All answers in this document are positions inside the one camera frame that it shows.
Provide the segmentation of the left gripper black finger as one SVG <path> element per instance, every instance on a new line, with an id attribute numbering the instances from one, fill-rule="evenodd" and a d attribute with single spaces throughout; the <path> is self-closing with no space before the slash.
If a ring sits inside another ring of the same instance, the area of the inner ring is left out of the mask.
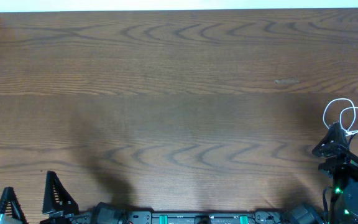
<path id="1" fill-rule="evenodd" d="M 13 187 L 5 187 L 0 198 L 0 215 L 12 218 L 22 224 L 27 224 L 24 212 L 16 197 Z"/>
<path id="2" fill-rule="evenodd" d="M 50 170 L 45 179 L 42 213 L 50 217 L 79 214 L 78 204 L 66 191 L 57 174 Z"/>

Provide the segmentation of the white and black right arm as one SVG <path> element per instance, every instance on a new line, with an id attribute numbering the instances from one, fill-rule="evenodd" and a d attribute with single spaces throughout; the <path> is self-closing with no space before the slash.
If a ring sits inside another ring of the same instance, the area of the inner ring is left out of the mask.
<path id="1" fill-rule="evenodd" d="M 358 156 L 350 150 L 351 141 L 340 123 L 329 127 L 312 150 L 314 156 L 325 158 L 318 170 L 333 180 L 323 191 L 323 211 L 303 203 L 281 215 L 281 223 L 358 223 Z"/>

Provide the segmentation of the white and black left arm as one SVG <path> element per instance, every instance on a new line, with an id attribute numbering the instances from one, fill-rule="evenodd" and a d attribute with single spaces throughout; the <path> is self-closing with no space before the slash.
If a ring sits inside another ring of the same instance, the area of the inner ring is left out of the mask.
<path id="1" fill-rule="evenodd" d="M 125 210 L 103 202 L 81 213 L 54 171 L 47 172 L 42 213 L 48 218 L 40 224 L 123 224 L 128 221 Z M 0 224 L 27 223 L 14 188 L 4 188 L 0 198 Z"/>

